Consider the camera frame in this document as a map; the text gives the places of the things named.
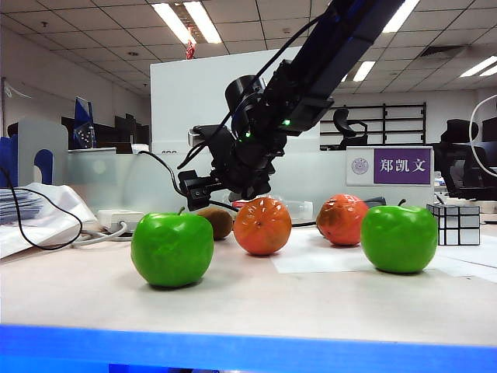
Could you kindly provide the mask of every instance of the wall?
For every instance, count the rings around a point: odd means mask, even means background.
[[[5,100],[5,124],[24,116],[60,123],[73,117],[75,97],[93,102],[94,121],[113,126],[114,116],[131,113],[150,124],[149,100],[127,91],[2,27],[2,76],[32,99]]]

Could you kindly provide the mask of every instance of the orange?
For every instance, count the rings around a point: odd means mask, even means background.
[[[291,229],[292,221],[285,205],[268,197],[247,202],[233,225],[238,244],[253,255],[269,255],[281,249]]]

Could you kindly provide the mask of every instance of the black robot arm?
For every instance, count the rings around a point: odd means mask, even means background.
[[[323,117],[331,94],[374,43],[404,0],[334,0],[319,17],[292,61],[283,60],[267,87],[252,75],[233,81],[225,96],[231,132],[223,128],[209,140],[209,176],[179,174],[189,209],[208,205],[210,192],[229,189],[243,199],[270,191],[272,161],[283,156],[287,136],[298,136]],[[195,128],[202,138],[216,126]]]

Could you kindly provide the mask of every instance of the fluorescent light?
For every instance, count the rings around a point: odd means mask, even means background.
[[[354,82],[362,82],[367,75],[370,73],[376,61],[365,61],[357,70],[356,76],[354,76]]]
[[[188,40],[191,40],[194,44],[196,43],[193,36],[190,35],[188,29],[181,22],[181,19],[179,19],[168,4],[152,4],[152,6],[183,44],[188,44]]]
[[[405,0],[404,4],[398,9],[398,11],[391,17],[390,21],[387,23],[383,29],[384,33],[396,33],[398,29],[404,24],[409,14],[418,5],[419,0]]]
[[[202,3],[184,2],[183,5],[192,16],[196,25],[200,29],[200,32],[203,34],[203,37],[205,37],[205,40],[207,40],[208,43],[220,43],[221,38],[219,37],[219,33],[217,33],[216,27],[214,27],[214,24],[210,21],[207,12],[202,6]]]
[[[486,60],[480,62],[479,64],[477,64],[473,68],[470,68],[468,71],[463,72],[461,74],[460,78],[464,78],[465,76],[472,76],[472,75],[476,74],[477,72],[483,70],[487,66],[490,66],[491,64],[493,64],[496,61],[497,61],[497,57],[491,56],[491,57],[487,58]]]
[[[489,76],[489,75],[494,75],[497,72],[497,65],[494,66],[493,68],[490,68],[487,71],[484,71],[480,74],[480,76]]]

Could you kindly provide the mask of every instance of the ceiling tile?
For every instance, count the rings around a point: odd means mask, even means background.
[[[469,57],[469,58],[452,58],[448,61],[443,68],[472,68],[473,66],[479,64],[486,58],[481,57]]]
[[[279,37],[291,37],[308,22],[309,18],[277,19],[262,21],[262,28],[266,39],[276,39]]]
[[[387,48],[383,55],[382,60],[410,60],[416,58],[424,47],[400,47],[400,48]]]
[[[104,70],[115,72],[115,71],[136,71],[134,66],[131,66],[126,61],[118,60],[118,61],[100,61],[96,62],[98,66],[103,68]]]
[[[115,61],[119,60],[114,53],[106,48],[84,48],[73,49],[78,56],[85,58],[88,61]]]
[[[228,41],[225,44],[230,54],[266,50],[264,40]]]
[[[140,43],[126,30],[95,30],[86,33],[105,47],[126,47]]]
[[[109,49],[124,60],[151,60],[155,58],[153,53],[151,53],[147,48],[141,46],[110,47]],[[138,56],[132,56],[129,52],[137,52]]]
[[[495,24],[497,24],[497,8],[469,9],[449,26],[449,30],[493,27]]]
[[[311,17],[319,16],[328,8],[329,0],[311,0]]]
[[[410,60],[378,61],[374,64],[374,69],[378,71],[403,70],[410,63]]]
[[[165,25],[150,5],[111,6],[103,11],[125,28]]]
[[[38,0],[49,9],[92,8],[92,0]]]
[[[262,20],[309,17],[311,0],[257,0]]]
[[[76,30],[61,17],[50,11],[13,13],[10,16],[16,21],[21,22],[24,26],[28,26],[39,33],[63,33]],[[43,27],[42,22],[47,22],[47,26]]]
[[[40,35],[39,33],[32,33],[30,35],[25,35],[24,37],[30,39],[36,44],[39,44],[40,46],[45,47],[51,51],[57,49],[64,49],[64,47],[62,47],[60,44],[53,42],[52,40],[44,37],[43,35]]]
[[[118,29],[119,25],[98,8],[65,9],[55,11],[59,16],[80,30]]]
[[[4,13],[47,10],[43,5],[35,0],[2,0],[0,3],[0,9]]]
[[[214,23],[258,21],[255,0],[215,0],[203,2]]]
[[[119,82],[122,80],[121,78],[115,76],[114,74],[111,74],[110,72],[99,72],[98,74],[102,78],[107,79],[111,82]]]
[[[116,75],[126,81],[147,79],[147,76],[141,71],[118,71]]]
[[[355,94],[358,93],[380,93],[383,91],[384,87],[363,87],[360,86],[356,91]]]
[[[155,56],[161,59],[180,58],[186,59],[185,47],[182,44],[174,45],[152,45],[147,47]]]
[[[461,13],[462,10],[413,12],[404,22],[400,31],[445,30]]]
[[[143,45],[180,44],[181,41],[167,26],[128,29]]]
[[[425,68],[423,70],[404,70],[398,75],[398,79],[415,80],[417,78],[426,78],[435,71],[434,68]]]
[[[470,8],[495,8],[495,0],[475,0]]]
[[[22,23],[15,21],[14,19],[6,16],[5,14],[0,15],[0,23],[2,24],[2,26],[7,27],[9,30],[18,33],[19,35],[35,32],[34,30],[24,26]]]
[[[357,88],[337,88],[333,91],[333,95],[348,95],[354,93]]]
[[[48,33],[47,37],[53,41],[63,45],[67,49],[77,48],[94,48],[100,47],[99,44],[87,37],[84,33]]]
[[[195,48],[196,58],[223,56],[225,54],[228,54],[228,50],[223,43],[201,43],[197,44]]]
[[[98,6],[146,4],[145,0],[93,0]]]
[[[445,30],[433,42],[434,46],[471,44],[488,29]]]
[[[391,82],[391,80],[394,79],[400,73],[401,70],[385,71],[385,70],[376,70],[375,68],[373,68],[364,81],[377,82],[376,84],[378,84],[378,81]]]
[[[419,47],[429,45],[440,31],[406,31],[396,33],[389,47]]]
[[[418,10],[466,9],[473,0],[421,0],[415,7]]]
[[[92,72],[104,72],[101,67],[97,66],[96,64],[93,64],[92,62],[81,62],[78,65]]]
[[[489,30],[482,37],[478,38],[475,44],[490,44],[497,41],[497,28]]]
[[[371,48],[386,48],[394,37],[394,33],[381,33]]]
[[[407,69],[439,68],[449,60],[450,58],[416,58]]]
[[[52,53],[58,54],[59,56],[69,60],[71,62],[84,62],[85,59],[81,56],[78,56],[76,53],[72,51],[68,51],[67,49],[61,49],[59,51],[52,51]]]
[[[290,38],[283,38],[283,39],[267,39],[266,44],[267,44],[267,49],[280,49],[283,44],[285,44]],[[300,47],[305,43],[307,40],[307,37],[298,37],[292,44],[290,44],[290,47]]]
[[[378,58],[380,58],[384,50],[385,50],[384,48],[378,48],[378,49],[370,48],[363,54],[363,56],[359,59],[359,61],[378,61]]]
[[[216,28],[223,41],[264,39],[260,22],[218,23]]]
[[[160,64],[160,63],[161,62],[158,59],[130,61],[130,64],[132,64],[135,68],[144,72],[147,75],[150,75],[150,65],[151,64]]]

